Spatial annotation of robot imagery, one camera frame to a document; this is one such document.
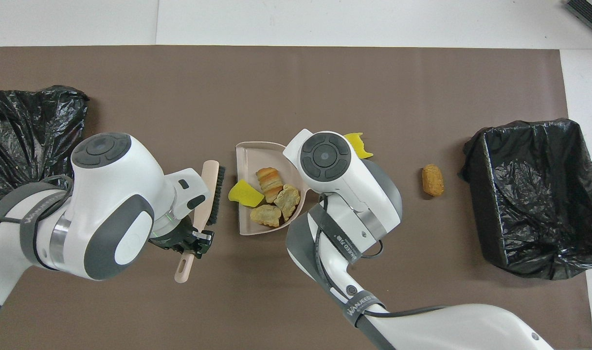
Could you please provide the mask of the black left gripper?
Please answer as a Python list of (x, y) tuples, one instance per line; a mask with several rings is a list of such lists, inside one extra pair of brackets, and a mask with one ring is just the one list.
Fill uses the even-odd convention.
[(164, 250), (183, 253), (192, 251), (194, 255), (204, 255), (211, 248), (214, 232), (196, 232), (193, 221), (185, 217), (171, 232), (157, 238), (150, 238), (150, 243)]

